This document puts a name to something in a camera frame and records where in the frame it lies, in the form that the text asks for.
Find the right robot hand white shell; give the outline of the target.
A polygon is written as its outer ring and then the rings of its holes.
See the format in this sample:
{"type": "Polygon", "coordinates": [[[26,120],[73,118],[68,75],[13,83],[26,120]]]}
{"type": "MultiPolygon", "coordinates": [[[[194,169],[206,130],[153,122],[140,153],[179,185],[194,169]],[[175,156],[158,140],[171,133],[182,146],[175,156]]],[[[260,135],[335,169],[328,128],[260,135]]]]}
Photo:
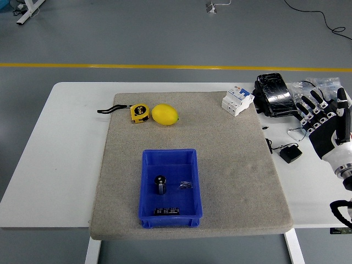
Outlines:
{"type": "Polygon", "coordinates": [[[318,157],[328,162],[340,178],[351,176],[351,111],[344,88],[337,90],[335,103],[325,101],[314,90],[316,100],[302,96],[296,103],[300,111],[296,118],[308,132],[309,140],[318,157]]]}

